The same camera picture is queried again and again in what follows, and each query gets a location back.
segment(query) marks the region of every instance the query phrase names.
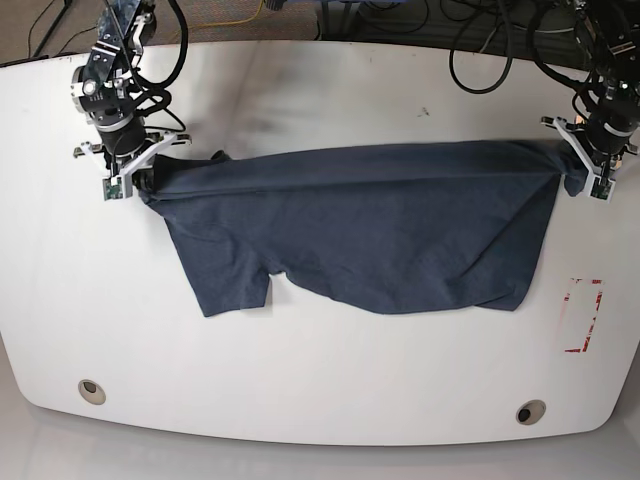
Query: wrinkled fabric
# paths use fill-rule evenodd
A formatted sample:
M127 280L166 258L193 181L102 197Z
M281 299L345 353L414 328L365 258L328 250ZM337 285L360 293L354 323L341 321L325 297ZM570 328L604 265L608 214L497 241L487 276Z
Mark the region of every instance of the wrinkled fabric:
M233 161L158 156L164 217L205 316L264 306L269 275L362 309L515 310L573 156L530 142L382 145Z

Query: cable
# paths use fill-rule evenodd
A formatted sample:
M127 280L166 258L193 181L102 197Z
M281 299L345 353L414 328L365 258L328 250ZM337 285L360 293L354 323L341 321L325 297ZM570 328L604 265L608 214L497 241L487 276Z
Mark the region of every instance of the cable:
M583 105L585 106L585 108L587 109L587 111L591 111L591 109L589 108L589 105L587 105L587 102L584 101L582 95L587 92L588 90L588 86L589 86L589 82L591 82L591 79L593 78L593 76L595 75L596 71L595 69L591 70L589 72L589 75L587 76L587 78L585 79L584 83L582 84L582 87L580 87L580 89L576 90L575 95L573 96L573 98L571 99L571 106L573 107L573 110L580 115L585 121L588 119L587 115L585 115L584 113L582 113L582 111L578 108L578 104L577 104L577 100L578 97L580 98L580 100L582 100Z
M31 58L31 34L33 33L33 29L35 28L36 24L40 21L42 16L45 13L47 13L47 10L49 10L51 8L51 6L55 3L55 1L56 0L51 0L49 2L49 5L44 7L44 10L42 12L40 12L40 15L38 15L37 18L31 24L31 28L29 29L29 35L27 36L27 58Z
M427 24L427 22L429 21L429 17L431 16L431 9L429 8L429 0L424 0L424 5L425 5L425 7L427 7L427 13L424 16L424 19L422 20L420 25L418 25L415 28L412 28L411 30L400 30L400 31L398 31L398 30L387 30L386 28L379 27L375 23L369 22L369 20L367 20L359 11L358 11L358 14L360 16L360 20L362 20L363 23L367 24L371 28L374 28L374 29L379 30L381 32L395 33L395 34L399 34L399 35L404 35L404 34L407 34L407 33L417 32L422 27L424 27Z
M165 107L165 108L163 108L163 110L171 118L173 118L178 125L180 125L179 129L178 128L167 128L167 127L154 127L152 125L145 126L144 128L146 128L148 130L166 130L167 132L177 132L177 133L182 133L182 132L186 132L187 131L187 126L184 124L184 122L182 120L180 120L180 117L178 117L175 113L173 113L171 110L169 110L169 107Z
M69 45L71 42L73 42L77 37L79 37L83 33L91 32L91 31L95 30L96 28L98 28L98 27L93 26L91 28L87 28L86 30L80 30L79 32L74 34L69 40L67 40L65 42L65 44L62 46L60 51L56 54L56 57L59 57L64 52L64 49L67 48L67 45Z
M556 72L554 69L549 67L546 63L544 63L534 43L536 30L540 27L540 24L542 23L542 19L544 18L544 16L552 8L554 8L554 5L552 3L546 3L543 5L536 4L536 13L531 18L531 21L529 22L529 26L527 27L527 38L526 38L527 50L529 50L529 52L531 53L531 57L533 58L534 63L538 66L540 70L542 70L542 72L545 75L552 78L556 82L559 82L562 85L571 88L572 90L578 90L582 87L582 82L579 82L577 80L572 80L571 78L559 72Z
M372 10L378 10L379 12L393 10L394 8L398 8L400 5L402 5L400 2L389 2L389 3L390 3L389 5L382 6L372 2L364 2L364 5L367 8L370 8Z
M194 25L192 27L189 27L189 30L194 31L194 30L202 30L204 28L212 28L212 27L230 27L232 25L242 25L243 23L253 22L256 18L258 18L258 15L260 15L260 12L262 12L262 5L263 5L263 0L258 0L258 9L256 10L256 13L254 13L251 17L245 18L243 20L233 20L230 22L201 23L199 25ZM178 38L179 33L180 33L179 30L174 32L173 35L171 36L170 41L175 42L175 40Z
M451 78L453 78L453 81L456 83L456 85L458 85L462 90L464 90L467 93L473 93L475 95L484 95L486 93L491 93L497 90L505 82L505 80L509 76L509 72L511 71L511 65L513 64L513 25L511 24L511 19L509 18L509 10L507 9L505 0L498 0L498 6L500 7L500 13L502 14L502 22L504 23L505 30L507 33L507 53L506 53L507 62L504 65L504 70L502 71L502 75L500 75L500 78L496 81L496 83L494 83L493 85L487 88L481 88L481 89L469 88L458 79L458 76L456 75L456 72L455 72L454 62L453 62L454 55L456 53L456 47L458 46L458 42L460 41L460 38L462 37L464 32L469 28L469 26L476 21L476 19L478 19L481 15L484 15L485 13L487 13L486 10L477 10L469 18L469 20L467 20L464 23L464 25L462 26L458 34L453 39L453 44L451 45L451 49L449 50L449 73L451 74Z
M480 50L478 50L478 53L484 53L484 51L491 44L491 40L493 40L493 38L496 36L496 33L498 33L498 31L500 30L500 27L502 27L502 25L504 25L504 24L501 23L501 24L496 25L495 27L493 27L493 30L491 31L491 33L487 37L487 40L484 42L484 45L482 45L482 48Z
M518 25L517 23L513 24L513 28L515 28L517 30L527 31L527 27L524 27L522 25ZM541 33L543 35L555 35L555 34L558 34L558 33L573 33L573 27L571 27L571 28L561 28L559 30L536 30L536 33Z
M443 2L444 2L444 0L440 0L440 12L442 12L442 15L444 15L444 18L446 18L447 20L449 20L451 22L466 22L467 20L469 20L473 16L473 13L470 13L468 17L464 17L464 18L452 17L444 9ZM476 6L480 7L480 4L482 3L482 0L478 0L478 5L468 5L466 2L454 2L454 3L459 3L461 5L465 5L465 6L469 7L469 8L475 8Z
M113 11L113 8L111 7L111 5L109 4L109 2L107 0L102 0L103 3L105 4L107 11L109 12L109 15L111 16L111 21L114 23L116 29L118 30L118 43L120 44L120 48L122 49L122 54L124 56L125 62L127 64L127 68L129 69L129 71L131 71L132 76L131 78L133 79L133 83L136 85L136 87L138 87L138 90L140 90L141 95L144 96L146 99L151 100L153 103L155 103L156 105L159 105L160 103L153 98L153 90L151 91L151 94L149 94L148 91L146 91L142 85L140 85L139 79L138 77L140 77L137 73L136 70L133 68L133 66L131 65L131 59L129 59L129 54L127 53L127 48L124 44L124 34L122 32L122 29L120 28L120 22L118 22L118 17L116 16L115 12ZM175 3L175 0L168 0L170 4ZM182 45L180 46L180 57L182 57ZM174 72L176 70L178 70L178 74L180 73L180 70L182 70L182 66L180 65L180 68L178 69L179 63L176 64L176 67L174 67ZM171 110L169 110L168 107L164 107L162 110L164 110L171 118L173 118L176 122L178 122L178 124L180 125L180 128L182 129L181 131L184 132L187 127L185 126L184 122L182 120L180 120L180 118L174 114Z

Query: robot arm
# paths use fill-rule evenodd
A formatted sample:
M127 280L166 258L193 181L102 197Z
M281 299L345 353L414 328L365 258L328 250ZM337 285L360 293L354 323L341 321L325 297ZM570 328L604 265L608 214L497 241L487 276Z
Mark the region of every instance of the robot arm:
M144 118L166 110L171 95L166 88L178 77L187 53L188 28L177 0L167 0L182 30L179 60L169 77L151 82L138 72L144 45L156 28L154 0L103 0L98 41L89 61L76 70L71 95L76 107L96 127L102 144L82 144L74 155L89 155L103 169L105 200L133 195L133 185L152 181L154 156L176 144L190 143L182 129L149 132ZM542 18L566 2L576 17L576 40L594 66L585 82L571 80L541 60L534 34ZM589 174L584 193L611 200L622 156L636 154L629 140L640 122L640 0L549 0L537 4L527 31L527 46L534 62L554 80L575 91L587 114L570 124L544 117L573 147ZM151 106L141 108L151 102Z
M116 0L112 5L105 1L98 41L87 64L73 75L71 96L76 108L102 139L98 145L82 144L74 156L88 155L100 164L105 200L132 196L134 184L149 181L157 153L191 141L181 133L184 125L181 130L149 132L144 124L145 117L166 110L171 103L166 88L177 78L186 58L186 21L176 0L169 3L183 27L183 38L178 64L166 80L153 83L137 71L144 45L156 29L153 0ZM151 106L141 108L149 102Z
M622 156L637 154L630 138L640 121L640 2L638 0L571 0L576 41L591 59L593 70L584 83L570 80L545 65L533 45L533 35L553 2L538 5L527 32L535 63L554 80L575 91L587 109L582 121L544 117L567 140L589 174L584 193L610 201Z

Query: black cable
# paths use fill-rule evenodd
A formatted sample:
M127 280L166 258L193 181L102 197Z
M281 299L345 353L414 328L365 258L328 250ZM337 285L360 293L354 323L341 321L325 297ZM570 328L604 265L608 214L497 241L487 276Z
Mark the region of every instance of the black cable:
M480 7L482 0L478 1L478 5L469 5L466 2L454 2L454 3L459 3L461 5L465 5L469 8L472 8L475 10L475 7ZM449 13L447 13L447 11L444 8L444 0L440 0L440 12L442 12L442 15L444 15L444 18L446 18L447 20L451 21L451 22L466 22L467 20L469 20L472 16L473 16L473 12L469 14L468 17L463 17L463 18L455 18L452 17L451 15L449 15Z
M38 15L38 17L31 24L31 28L29 29L29 35L27 36L27 58L31 57L31 34L33 33L33 29L35 28L36 24L40 21L42 16L45 13L47 13L47 10L49 10L51 8L51 6L55 3L55 1L56 0L51 0L49 2L49 5L44 7L44 10L42 12L40 12L40 15Z
M402 3L400 2L390 2L390 5L381 6L372 2L364 2L365 7L370 8L372 10L378 10L379 12L386 12L387 10L393 10L394 8L398 8Z
M167 115L173 118L176 121L176 123L180 125L180 128L154 127L151 125L145 126L144 128L149 130L166 130L167 132L177 132L177 133L182 133L187 131L187 126L184 124L182 120L180 120L180 117L178 117L175 113L169 110L169 107L165 107L162 110L164 110Z
M129 71L132 72L131 78L133 80L133 83L136 85L136 87L138 87L138 90L140 90L141 95L143 95L145 97L145 99L151 100L156 105L160 105L160 103L155 98L153 98L153 94L154 94L154 91L164 90L164 89L163 88L154 88L154 89L151 89L151 91L149 92L149 91L146 91L142 87L142 85L140 85L140 82L138 81L138 78L137 78L138 75L136 74L136 71L133 68L133 65L131 65L131 59L129 58L129 54L127 52L127 48L126 48L126 46L124 44L124 33L122 32L122 29L120 28L120 22L118 22L118 17L116 16L116 13L113 11L113 8L109 4L109 2L107 0L102 0L102 1L106 6L107 11L109 12L109 15L111 16L111 21L114 23L116 29L118 30L118 35L117 35L118 36L118 43L120 44L120 49L122 50L122 54L123 54L125 62L127 64L127 68L129 69ZM180 66L180 68L178 69L178 73L180 73L180 70L182 70L182 66ZM185 126L184 122L182 120L180 120L180 118L176 114L174 114L171 110L169 110L168 107L164 107L163 110L171 118L173 118L176 122L178 122L178 124L180 125L180 128L182 129L181 130L182 132L184 132L187 129L187 127Z
M98 27L93 26L93 27L91 27L91 28L87 28L86 30L80 30L79 32L77 32L76 34L74 34L74 35L73 35L69 40L67 40L67 41L65 42L65 44L62 46L62 48L60 49L60 51L56 54L56 57L60 56L60 55L64 52L64 49L65 49L65 48L67 48L67 46L68 46L71 42L73 42L77 37L79 37L79 36L80 36L80 35L82 35L83 33L91 32L91 31L95 30L96 28L98 28Z
M169 3L169 6L171 6L173 13L178 19L178 23L180 24L180 53L178 54L178 61L176 62L175 67L173 67L173 71L169 74L169 76L163 81L157 82L157 83L147 80L142 75L140 75L137 72L137 70L131 69L131 76L136 82L136 85L138 86L138 88L140 88L140 85L143 85L148 89L165 89L169 87L180 75L180 72L182 71L182 67L184 67L184 62L187 59L187 47L189 45L189 28L187 26L187 20L184 18L184 14L182 13L182 10L180 9L180 5L178 5L176 0L167 0L167 2ZM122 38L121 38L123 35L122 29L120 28L120 23L118 23L117 21L117 17L115 12L113 11L113 7L109 4L108 0L102 0L102 3L104 3L105 7L111 14L111 19L116 24L115 26L118 29L118 32L120 33L119 35L120 38L118 39L120 43L120 47L123 48L124 50L124 43L122 42ZM125 53L125 58L127 59L127 66L129 67L131 65L131 62L129 61L129 57L126 53Z
M555 5L553 3L547 2L545 4L536 3L536 13L531 18L529 22L529 26L527 27L527 50L531 54L534 63L538 66L542 72L548 77L552 78L556 82L561 83L565 87L569 87L572 90L579 90L582 87L582 82L577 80L572 80L571 78L562 75L559 72L556 72L554 69L549 67L544 61L542 57L540 57L540 53L538 53L538 49L535 46L535 33L538 28L540 28L540 24L542 23L542 19Z
M486 10L476 10L476 12L469 18L469 20L467 20L464 23L464 25L462 26L458 34L455 36L455 38L453 39L453 44L451 45L451 49L449 50L449 73L451 73L451 78L453 78L453 81L456 83L456 85L458 85L462 90L464 90L467 93L473 93L476 95L491 93L497 90L505 82L505 80L509 76L509 72L511 71L511 65L513 64L513 25L511 24L511 18L509 18L509 10L507 9L505 0L498 0L498 6L500 7L500 13L502 14L502 22L504 23L505 31L507 34L507 53L506 53L507 62L504 65L504 70L502 71L502 75L500 75L500 78L496 81L496 83L494 83L490 87L481 88L481 89L474 89L474 88L467 87L460 81L460 79L458 79L458 76L456 75L456 72L455 72L455 66L453 61L454 55L456 53L456 47L458 46L458 42L460 41L460 38L462 38L462 35L464 34L464 32L469 28L469 26L473 22L475 22L481 15L484 15L485 13L487 13Z
M418 25L415 28L412 28L411 30L388 30L386 28L382 28L378 25L376 25L375 23L371 23L369 20L367 20L360 12L359 16L360 19L367 24L368 26L370 26L371 28L374 28L376 30L380 30L381 32L385 32L385 33L395 33L395 34L399 34L399 35L404 35L407 33L413 33L413 32L417 32L418 30L420 30L422 27L424 27L427 22L429 21L429 17L431 16L431 9L429 8L429 1L428 0L424 0L424 5L425 7L427 7L427 12L425 13L424 19L422 20L422 22L420 23L420 25Z
M182 67L184 67L184 62L187 59L187 47L189 46L189 26L187 25L187 19L184 18L184 13L180 9L180 5L176 0L167 0L169 6L173 10L176 19L178 20L178 24L180 25L180 53L178 54L178 61L176 62L175 67L173 67L173 71L169 74L169 76L161 82L151 82L147 80L142 75L138 75L137 72L134 72L134 76L138 75L140 78L138 79L142 85L147 88L167 88L173 82L175 82L176 78L180 75L182 71Z

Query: t-shirt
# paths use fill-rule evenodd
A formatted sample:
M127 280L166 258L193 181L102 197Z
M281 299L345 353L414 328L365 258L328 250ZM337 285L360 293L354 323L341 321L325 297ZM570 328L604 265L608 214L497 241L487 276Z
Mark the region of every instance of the t-shirt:
M402 314L514 310L575 158L531 142L381 145L234 161L157 156L164 217L205 316L264 306L269 275Z

